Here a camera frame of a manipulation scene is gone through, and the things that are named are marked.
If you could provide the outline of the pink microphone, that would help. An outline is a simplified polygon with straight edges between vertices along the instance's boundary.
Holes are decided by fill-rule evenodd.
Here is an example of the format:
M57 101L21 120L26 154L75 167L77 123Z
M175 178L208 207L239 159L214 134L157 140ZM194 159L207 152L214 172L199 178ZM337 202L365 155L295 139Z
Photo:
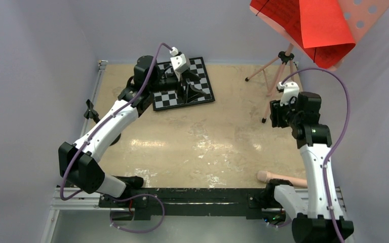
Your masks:
M301 178L295 178L290 176L284 176L279 174L274 174L269 171L258 171L257 179L261 182L269 183L272 180L286 180L292 183L294 187L298 188L307 188L307 180Z

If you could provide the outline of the red sheet music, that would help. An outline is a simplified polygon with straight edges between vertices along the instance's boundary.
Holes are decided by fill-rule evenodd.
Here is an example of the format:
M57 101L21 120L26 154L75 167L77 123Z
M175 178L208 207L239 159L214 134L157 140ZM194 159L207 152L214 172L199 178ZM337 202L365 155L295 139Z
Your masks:
M338 1L300 1L302 48L320 68L331 68L356 45Z
M260 16L279 33L287 33L303 47L299 1L251 1L252 12Z

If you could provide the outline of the black microphone stand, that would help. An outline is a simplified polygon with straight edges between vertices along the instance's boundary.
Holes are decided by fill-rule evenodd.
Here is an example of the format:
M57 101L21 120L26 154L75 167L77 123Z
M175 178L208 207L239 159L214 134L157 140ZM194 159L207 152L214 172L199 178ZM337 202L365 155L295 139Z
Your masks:
M101 121L98 112L94 109L94 105L90 99L86 101L87 110L84 113L86 119L91 119L95 125L84 135L84 140L87 145L93 143L105 142L109 146L117 143L121 137L121 134L113 135L111 132L115 132L114 129L107 131L107 128L110 128L110 125L113 119L116 117L108 116L104 121Z

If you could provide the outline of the pink music stand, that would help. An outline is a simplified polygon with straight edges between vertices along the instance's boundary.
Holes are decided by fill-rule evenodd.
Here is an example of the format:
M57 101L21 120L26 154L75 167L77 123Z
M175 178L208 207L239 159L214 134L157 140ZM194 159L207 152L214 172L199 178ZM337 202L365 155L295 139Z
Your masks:
M355 43L357 44L362 37L368 32L368 30L375 24L375 22L382 16L382 14L389 8L389 1L338 1L340 7L343 11L344 18L350 28L350 31L354 37ZM251 78L259 74L260 72L265 72L265 69L271 66L274 62L279 61L280 65L275 73L275 77L271 83L268 85L268 96L272 97L276 92L276 85L281 80L283 72L286 66L290 67L290 72L294 72L294 54L293 50L295 48L299 49L302 53L306 54L301 46L299 46L287 33L279 33L284 37L289 45L286 50L280 51L278 55L273 58L270 62L262 66L259 70L255 71L252 75L246 77L246 81L249 81ZM343 62L344 57L331 68L326 68L329 70L336 70Z

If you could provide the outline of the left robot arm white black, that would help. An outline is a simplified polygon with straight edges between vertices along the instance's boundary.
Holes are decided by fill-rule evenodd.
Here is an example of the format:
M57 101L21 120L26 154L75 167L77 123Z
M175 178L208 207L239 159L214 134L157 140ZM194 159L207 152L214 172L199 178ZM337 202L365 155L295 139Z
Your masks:
M99 161L121 132L138 119L154 101L154 94L173 91L183 103L206 95L191 82L200 77L190 70L190 61L181 52L170 58L172 73L166 74L153 56L142 56L134 66L126 87L118 95L110 111L95 126L73 143L64 142L58 149L59 170L64 182L70 182L86 193L99 192L111 196L118 207L131 200L127 188L140 188L140 177L120 179L105 173Z

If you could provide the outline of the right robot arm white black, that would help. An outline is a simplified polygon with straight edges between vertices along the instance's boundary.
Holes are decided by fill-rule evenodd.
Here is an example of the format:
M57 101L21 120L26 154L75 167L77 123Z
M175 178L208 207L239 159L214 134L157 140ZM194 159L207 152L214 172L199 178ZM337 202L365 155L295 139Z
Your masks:
M305 167L307 202L297 198L291 182L283 180L264 192L268 205L280 204L291 217L295 242L344 242L354 232L337 198L330 168L331 133L319 122L321 103L320 95L311 92L283 94L270 102L272 127L292 129Z

